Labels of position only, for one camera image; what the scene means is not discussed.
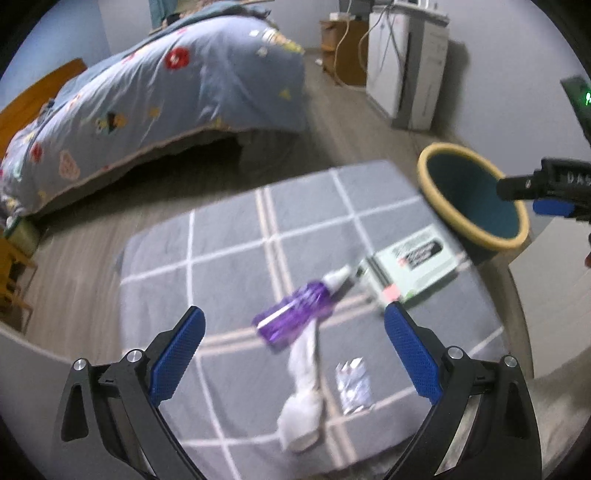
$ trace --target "wooden cabinet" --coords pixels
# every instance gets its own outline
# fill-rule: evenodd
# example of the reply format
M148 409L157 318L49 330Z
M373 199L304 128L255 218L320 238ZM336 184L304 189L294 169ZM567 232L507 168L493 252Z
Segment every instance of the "wooden cabinet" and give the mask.
M322 32L322 65L324 71L329 75L335 75L335 68L338 77L347 85L365 86L367 75L359 65L358 45L361 38L368 32L369 22L362 20L351 20L349 32L339 47L339 55L335 65L335 51L339 42L347 31L346 20L321 21ZM361 45L363 62L366 62L368 55L368 39L365 37Z

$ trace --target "plastic wrapper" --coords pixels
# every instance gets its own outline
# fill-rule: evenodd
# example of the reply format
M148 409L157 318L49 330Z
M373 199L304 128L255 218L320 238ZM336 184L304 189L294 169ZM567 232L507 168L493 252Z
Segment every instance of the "plastic wrapper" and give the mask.
M368 410L374 406L369 374L363 358L355 358L350 362L337 365L336 386L344 415Z

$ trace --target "metal bolt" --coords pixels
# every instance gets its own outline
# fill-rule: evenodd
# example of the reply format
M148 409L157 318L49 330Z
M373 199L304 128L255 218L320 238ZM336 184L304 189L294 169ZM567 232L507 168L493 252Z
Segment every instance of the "metal bolt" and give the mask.
M508 355L505 357L505 365L514 368L517 366L517 360L515 359L515 357Z
M74 370L82 370L86 366L86 360L79 358L74 362Z
M462 352L462 349L458 348L457 346L450 347L447 351L447 354L456 360L459 360L464 356L464 352Z
M142 358L142 352L140 350L132 350L127 354L127 360L133 364L140 358Z

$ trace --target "yellow rim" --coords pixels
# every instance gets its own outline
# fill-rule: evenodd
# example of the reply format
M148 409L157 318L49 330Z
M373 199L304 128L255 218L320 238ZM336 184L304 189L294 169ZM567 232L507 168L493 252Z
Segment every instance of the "yellow rim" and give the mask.
M440 153L461 155L462 157L479 164L497 179L505 177L505 174L491 162L468 148L451 143L434 143L429 145L421 152L421 155L418 158L418 182L425 197L429 203L431 203L433 208L435 208L437 213L439 213L439 215L441 215L459 233L481 247L490 250L509 250L519 247L525 241L530 231L530 218L527 215L524 203L514 202L515 208L517 209L517 218L519 220L519 232L517 233L517 236L513 238L503 238L492 235L482 228L477 227L458 212L456 208L439 192L438 188L433 183L427 170L427 162L433 155Z

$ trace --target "wooden headboard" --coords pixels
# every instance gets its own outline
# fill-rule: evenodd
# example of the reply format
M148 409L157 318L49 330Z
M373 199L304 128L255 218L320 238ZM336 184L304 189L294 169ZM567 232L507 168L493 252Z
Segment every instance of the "wooden headboard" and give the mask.
M82 59L69 61L31 85L0 112L0 158L4 157L14 134L35 120L41 107L55 98L68 80L85 70Z

